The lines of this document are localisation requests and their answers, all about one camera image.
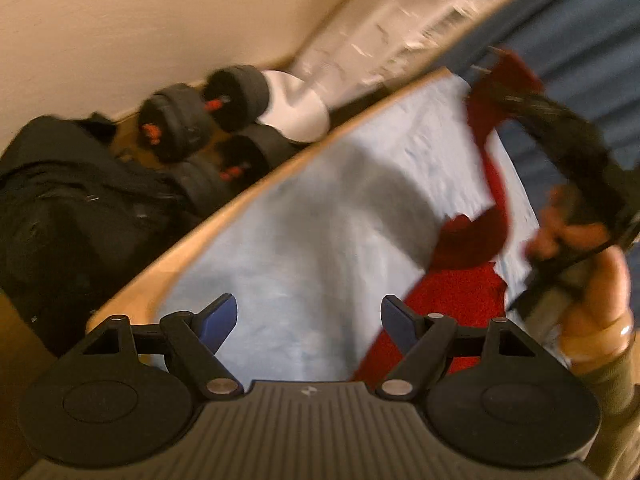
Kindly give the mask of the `olive sleeve forearm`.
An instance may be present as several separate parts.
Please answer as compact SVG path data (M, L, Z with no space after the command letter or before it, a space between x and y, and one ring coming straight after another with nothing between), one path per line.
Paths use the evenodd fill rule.
M601 425L584 460L600 479L639 478L639 384L634 344L613 361L579 375L598 400Z

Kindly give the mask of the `person's right hand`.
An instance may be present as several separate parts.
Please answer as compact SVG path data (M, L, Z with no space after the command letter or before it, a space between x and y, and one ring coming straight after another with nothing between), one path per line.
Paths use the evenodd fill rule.
M568 187L552 188L539 215L539 228L524 249L526 259L541 263L572 248L589 262L588 281L560 317L559 349L570 369L585 375L621 356L634 332L630 275L623 251L602 248L608 230L601 223L568 224Z

